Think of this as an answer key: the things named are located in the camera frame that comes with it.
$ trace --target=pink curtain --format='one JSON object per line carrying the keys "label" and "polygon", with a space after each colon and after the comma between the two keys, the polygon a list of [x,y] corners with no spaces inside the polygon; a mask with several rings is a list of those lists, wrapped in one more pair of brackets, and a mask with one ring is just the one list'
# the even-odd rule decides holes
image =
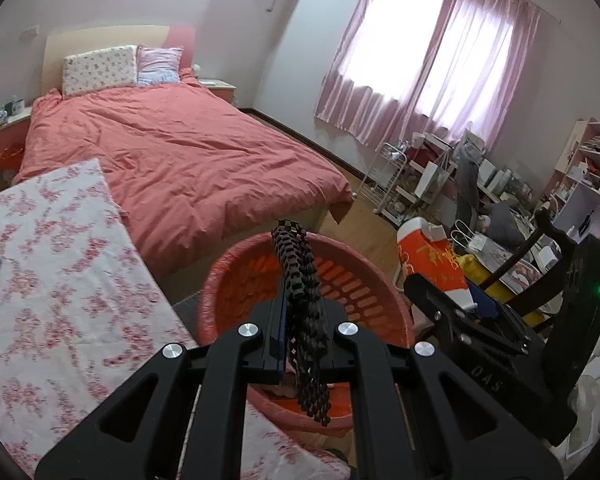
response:
{"label": "pink curtain", "polygon": [[315,116],[373,148],[467,129],[490,148],[540,12],[528,0],[360,0]]}

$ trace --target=headboard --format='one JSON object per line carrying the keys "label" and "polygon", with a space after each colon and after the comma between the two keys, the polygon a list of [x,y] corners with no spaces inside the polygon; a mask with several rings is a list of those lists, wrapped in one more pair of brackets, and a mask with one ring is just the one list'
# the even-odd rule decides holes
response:
{"label": "headboard", "polygon": [[193,28],[167,25],[116,25],[51,34],[46,38],[42,63],[42,95],[52,88],[62,88],[62,62],[66,56],[126,44],[183,46],[180,67],[186,68],[192,63],[195,37]]}

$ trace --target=pillow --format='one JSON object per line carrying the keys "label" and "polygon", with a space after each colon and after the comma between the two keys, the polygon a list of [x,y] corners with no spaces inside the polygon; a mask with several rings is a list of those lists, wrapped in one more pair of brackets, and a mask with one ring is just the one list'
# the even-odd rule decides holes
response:
{"label": "pillow", "polygon": [[138,86],[179,83],[183,48],[149,48],[138,45]]}
{"label": "pillow", "polygon": [[114,46],[64,58],[62,96],[138,85],[135,45]]}

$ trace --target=pink pillow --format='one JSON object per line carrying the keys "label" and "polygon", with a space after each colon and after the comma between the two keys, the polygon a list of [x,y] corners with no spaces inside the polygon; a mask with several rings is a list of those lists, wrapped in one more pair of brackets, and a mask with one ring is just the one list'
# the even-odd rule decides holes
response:
{"label": "pink pillow", "polygon": [[149,48],[138,45],[138,86],[179,83],[181,46]]}

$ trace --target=orange basket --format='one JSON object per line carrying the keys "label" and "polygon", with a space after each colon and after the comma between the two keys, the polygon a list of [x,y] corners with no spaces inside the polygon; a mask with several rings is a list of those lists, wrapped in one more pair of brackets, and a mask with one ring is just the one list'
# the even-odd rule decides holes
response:
{"label": "orange basket", "polygon": [[[413,343],[413,322],[403,298],[382,272],[345,244],[307,234],[315,255],[320,293],[344,305],[349,320],[376,332],[385,342]],[[270,233],[238,242],[213,264],[198,308],[198,341],[211,344],[225,330],[249,319],[251,307],[276,297],[282,275]],[[331,422],[327,428],[302,412],[296,399],[275,397],[250,386],[249,401],[284,430],[342,434],[352,428],[349,387],[330,389]]]}

